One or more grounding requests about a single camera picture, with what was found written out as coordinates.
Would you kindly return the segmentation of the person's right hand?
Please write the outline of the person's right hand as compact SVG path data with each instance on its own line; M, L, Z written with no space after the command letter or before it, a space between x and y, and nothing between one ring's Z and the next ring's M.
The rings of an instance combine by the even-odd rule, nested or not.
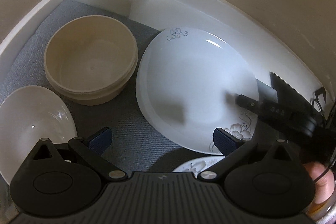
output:
M316 180L325 171L325 166L319 162L310 162L303 165L311 179ZM313 203L320 205L328 200L334 192L335 181L331 170L315 182L315 198Z

